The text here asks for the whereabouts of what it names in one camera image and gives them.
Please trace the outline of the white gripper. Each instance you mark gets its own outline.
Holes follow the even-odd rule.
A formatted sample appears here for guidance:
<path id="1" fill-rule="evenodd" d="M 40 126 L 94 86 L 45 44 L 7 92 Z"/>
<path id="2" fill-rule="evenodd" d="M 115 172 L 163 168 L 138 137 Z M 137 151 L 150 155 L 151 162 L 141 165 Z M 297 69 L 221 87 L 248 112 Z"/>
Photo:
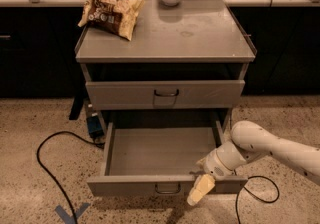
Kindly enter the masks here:
<path id="1" fill-rule="evenodd" d="M 187 197 L 190 206 L 196 205 L 214 187 L 215 180 L 224 180 L 233 171 L 245 163 L 243 150 L 232 141 L 227 141 L 197 161 L 197 165 L 206 173 L 200 175 Z"/>

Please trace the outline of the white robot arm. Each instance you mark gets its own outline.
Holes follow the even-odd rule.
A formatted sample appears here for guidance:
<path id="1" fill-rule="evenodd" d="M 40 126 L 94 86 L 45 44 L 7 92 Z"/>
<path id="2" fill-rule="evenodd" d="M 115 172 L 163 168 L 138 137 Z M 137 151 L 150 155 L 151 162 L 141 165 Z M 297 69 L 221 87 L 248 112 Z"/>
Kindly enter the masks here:
<path id="1" fill-rule="evenodd" d="M 228 178 L 239 166 L 270 155 L 315 184 L 320 184 L 320 148 L 271 134 L 251 121 L 239 121 L 231 129 L 231 139 L 197 162 L 204 171 L 187 197 L 196 205 L 217 181 Z"/>

